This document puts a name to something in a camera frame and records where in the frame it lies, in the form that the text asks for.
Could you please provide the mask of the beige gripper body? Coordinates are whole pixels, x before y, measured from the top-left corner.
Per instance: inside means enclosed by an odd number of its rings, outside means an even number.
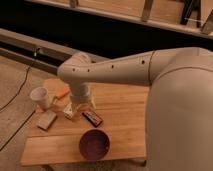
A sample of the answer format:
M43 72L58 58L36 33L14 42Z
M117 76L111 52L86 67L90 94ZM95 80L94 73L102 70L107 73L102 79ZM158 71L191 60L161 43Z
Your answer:
M83 107L94 108L90 86L87 83L73 83L69 85L71 107L74 113Z

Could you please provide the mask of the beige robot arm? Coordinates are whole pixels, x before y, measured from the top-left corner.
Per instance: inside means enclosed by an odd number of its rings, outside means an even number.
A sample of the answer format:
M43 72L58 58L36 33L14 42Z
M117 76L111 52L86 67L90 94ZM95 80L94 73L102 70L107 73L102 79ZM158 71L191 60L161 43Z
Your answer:
M90 82L148 86L147 171L213 171L213 51L165 49L97 63L78 52L57 75L76 103L91 98Z

